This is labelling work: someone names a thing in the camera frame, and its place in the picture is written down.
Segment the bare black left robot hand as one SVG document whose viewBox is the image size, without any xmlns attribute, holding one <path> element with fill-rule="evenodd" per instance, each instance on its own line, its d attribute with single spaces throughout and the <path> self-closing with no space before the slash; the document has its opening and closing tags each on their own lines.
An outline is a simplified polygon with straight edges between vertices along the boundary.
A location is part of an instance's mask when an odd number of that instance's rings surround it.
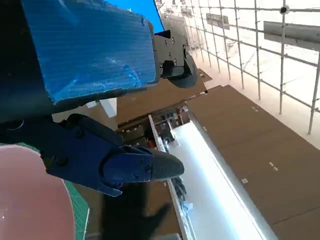
<svg viewBox="0 0 320 240">
<path fill-rule="evenodd" d="M 186 89 L 197 78 L 188 41 L 155 32 L 143 15 L 103 0 L 0 3 L 0 141 L 39 150 L 49 175 L 112 197 L 124 183 L 182 175 L 175 156 L 127 146 L 88 116 L 52 116 L 161 79 Z"/>
</svg>

